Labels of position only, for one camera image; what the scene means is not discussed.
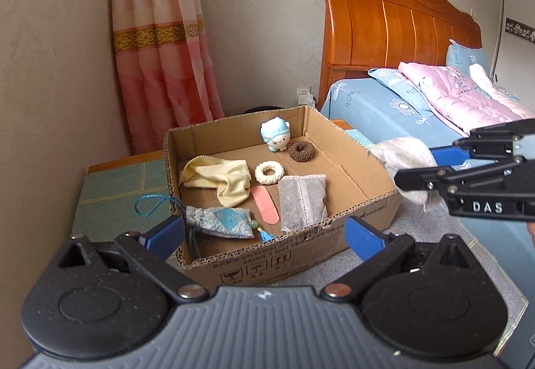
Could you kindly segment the white cloth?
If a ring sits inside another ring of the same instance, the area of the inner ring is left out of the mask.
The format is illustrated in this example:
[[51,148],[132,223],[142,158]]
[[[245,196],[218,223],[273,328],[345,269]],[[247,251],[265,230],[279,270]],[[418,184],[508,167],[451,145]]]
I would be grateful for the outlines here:
[[[435,167],[437,162],[430,149],[419,139],[412,136],[397,137],[367,147],[391,178],[399,170]],[[442,203],[442,198],[436,191],[428,190],[398,190],[410,202],[420,205],[424,211],[435,209]]]

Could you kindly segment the grey sachet bag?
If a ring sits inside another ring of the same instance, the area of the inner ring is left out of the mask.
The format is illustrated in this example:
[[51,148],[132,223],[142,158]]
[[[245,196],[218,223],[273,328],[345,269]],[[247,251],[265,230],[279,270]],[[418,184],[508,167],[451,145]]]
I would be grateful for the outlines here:
[[283,232],[301,231],[327,219],[326,175],[284,176],[278,186]]

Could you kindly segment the pink silicone piece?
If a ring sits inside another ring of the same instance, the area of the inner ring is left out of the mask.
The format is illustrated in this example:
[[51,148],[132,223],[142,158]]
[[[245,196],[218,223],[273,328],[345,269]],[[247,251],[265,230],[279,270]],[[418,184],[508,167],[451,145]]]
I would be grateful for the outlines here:
[[256,203],[263,222],[275,225],[279,222],[279,213],[268,190],[260,185],[251,188],[251,194]]

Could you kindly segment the brown knitted hair scrunchie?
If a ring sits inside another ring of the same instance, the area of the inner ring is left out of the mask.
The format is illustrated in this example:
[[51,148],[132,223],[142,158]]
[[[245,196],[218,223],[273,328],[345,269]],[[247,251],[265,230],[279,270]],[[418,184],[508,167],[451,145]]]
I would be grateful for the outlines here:
[[292,142],[288,146],[288,155],[295,162],[308,162],[316,155],[316,148],[308,141]]

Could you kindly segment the white wardrobe with trim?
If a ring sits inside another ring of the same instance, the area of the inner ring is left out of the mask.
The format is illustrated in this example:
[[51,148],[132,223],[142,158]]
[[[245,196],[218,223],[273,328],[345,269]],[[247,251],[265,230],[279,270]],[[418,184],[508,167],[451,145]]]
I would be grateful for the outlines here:
[[534,107],[534,0],[502,0],[493,80]]

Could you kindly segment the pink floral quilt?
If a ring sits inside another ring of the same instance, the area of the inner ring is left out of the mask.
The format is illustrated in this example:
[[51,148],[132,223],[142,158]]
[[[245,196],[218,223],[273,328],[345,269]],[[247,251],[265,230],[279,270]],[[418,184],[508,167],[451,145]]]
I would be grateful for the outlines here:
[[532,119],[534,112],[507,94],[491,93],[454,67],[400,63],[436,114],[465,133],[506,122]]

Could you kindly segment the blue pillow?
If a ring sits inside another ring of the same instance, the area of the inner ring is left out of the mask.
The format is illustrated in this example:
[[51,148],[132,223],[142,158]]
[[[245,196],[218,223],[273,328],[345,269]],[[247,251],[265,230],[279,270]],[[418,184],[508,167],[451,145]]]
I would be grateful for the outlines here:
[[451,39],[446,53],[446,66],[469,75],[470,66],[475,64],[482,66],[487,75],[491,72],[489,59],[482,48],[468,48]]

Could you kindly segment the grey green checked blanket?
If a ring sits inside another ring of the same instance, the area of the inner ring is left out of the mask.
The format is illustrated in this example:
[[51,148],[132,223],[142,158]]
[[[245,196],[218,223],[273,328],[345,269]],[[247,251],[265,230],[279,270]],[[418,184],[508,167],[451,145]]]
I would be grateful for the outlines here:
[[[208,287],[279,282],[314,265],[333,263],[345,247],[343,223],[348,214],[420,241],[457,233],[480,259],[508,306],[503,358],[512,366],[525,364],[534,349],[534,247],[525,224],[453,217],[445,207],[424,211],[401,197],[363,144],[340,131],[333,117],[306,108],[282,110],[279,116],[289,122],[294,138],[315,146],[311,162],[294,162],[285,153],[276,159],[289,175],[326,176],[327,228],[316,235],[282,238],[272,247],[256,238],[209,239],[200,243],[198,253],[185,248],[174,252],[172,265],[185,268]],[[272,160],[260,126],[273,117],[273,112],[250,113],[171,131],[168,158],[89,173],[75,212],[74,232],[105,241],[128,230],[147,231],[170,214],[168,205],[155,205],[155,198],[167,193],[181,168],[196,156],[244,160],[249,167]]]

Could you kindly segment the blue floral pillowcase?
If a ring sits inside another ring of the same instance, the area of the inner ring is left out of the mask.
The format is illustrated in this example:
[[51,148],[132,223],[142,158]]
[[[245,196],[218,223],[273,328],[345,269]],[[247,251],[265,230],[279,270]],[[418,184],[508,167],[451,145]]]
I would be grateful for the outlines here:
[[372,68],[367,72],[367,75],[394,92],[396,97],[392,100],[390,106],[405,116],[414,116],[417,125],[429,125],[431,120],[434,119],[463,136],[461,129],[439,115],[431,107],[423,93],[399,70]]

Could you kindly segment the blue embroidered sachet pouch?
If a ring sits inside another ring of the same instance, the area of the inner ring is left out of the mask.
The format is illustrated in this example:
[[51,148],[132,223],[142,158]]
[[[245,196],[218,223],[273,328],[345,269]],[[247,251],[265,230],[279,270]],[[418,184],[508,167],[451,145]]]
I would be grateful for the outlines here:
[[186,207],[185,222],[201,233],[224,239],[253,239],[248,209]]

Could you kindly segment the yellow folded cloth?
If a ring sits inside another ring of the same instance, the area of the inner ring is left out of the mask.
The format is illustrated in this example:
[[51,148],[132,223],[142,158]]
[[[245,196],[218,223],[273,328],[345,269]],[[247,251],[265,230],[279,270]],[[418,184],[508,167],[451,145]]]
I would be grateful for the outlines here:
[[214,189],[220,205],[233,208],[248,199],[251,174],[245,160],[200,155],[185,165],[179,184],[186,188]]

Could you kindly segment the orange wooden headboard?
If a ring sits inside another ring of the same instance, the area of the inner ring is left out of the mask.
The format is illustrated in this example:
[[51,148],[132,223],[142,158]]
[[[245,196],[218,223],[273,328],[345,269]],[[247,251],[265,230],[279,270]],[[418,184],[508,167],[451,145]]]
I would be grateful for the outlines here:
[[324,0],[317,103],[342,79],[402,62],[443,66],[449,44],[483,46],[479,25],[448,0]]

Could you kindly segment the brown cardboard box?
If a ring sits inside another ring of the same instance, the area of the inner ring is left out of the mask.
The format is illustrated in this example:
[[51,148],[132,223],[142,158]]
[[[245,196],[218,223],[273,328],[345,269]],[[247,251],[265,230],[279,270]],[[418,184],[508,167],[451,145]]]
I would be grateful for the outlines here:
[[345,220],[390,227],[401,197],[369,151],[317,110],[251,113],[173,129],[168,191],[198,212],[244,209],[253,231],[196,230],[170,263],[207,288],[253,286],[346,249]]

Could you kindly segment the cream knitted hair scrunchie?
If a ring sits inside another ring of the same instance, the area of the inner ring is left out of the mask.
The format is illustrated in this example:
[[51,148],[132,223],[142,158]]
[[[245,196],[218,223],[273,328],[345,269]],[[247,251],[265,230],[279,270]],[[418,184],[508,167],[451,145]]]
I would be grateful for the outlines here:
[[277,184],[285,175],[283,166],[276,161],[261,162],[255,168],[256,181],[261,185]]

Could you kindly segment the blue white plush toy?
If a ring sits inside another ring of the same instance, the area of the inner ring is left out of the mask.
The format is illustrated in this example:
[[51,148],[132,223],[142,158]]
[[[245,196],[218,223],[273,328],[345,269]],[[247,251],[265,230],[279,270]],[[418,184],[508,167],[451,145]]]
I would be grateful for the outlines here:
[[263,142],[273,153],[285,151],[290,140],[290,123],[280,117],[263,122],[260,126]]

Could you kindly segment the pink patterned curtain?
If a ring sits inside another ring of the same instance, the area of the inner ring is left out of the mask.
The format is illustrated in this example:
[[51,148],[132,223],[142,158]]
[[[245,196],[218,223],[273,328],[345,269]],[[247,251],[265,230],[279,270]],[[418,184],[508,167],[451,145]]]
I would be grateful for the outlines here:
[[224,112],[200,0],[112,0],[116,70],[134,153]]

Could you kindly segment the white wall socket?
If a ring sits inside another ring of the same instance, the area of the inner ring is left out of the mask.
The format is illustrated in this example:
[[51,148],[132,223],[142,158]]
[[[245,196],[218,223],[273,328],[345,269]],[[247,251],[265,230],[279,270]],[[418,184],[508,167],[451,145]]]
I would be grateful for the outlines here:
[[311,93],[310,86],[298,87],[297,89],[297,103],[299,105],[306,106],[315,106],[316,100],[314,95]]

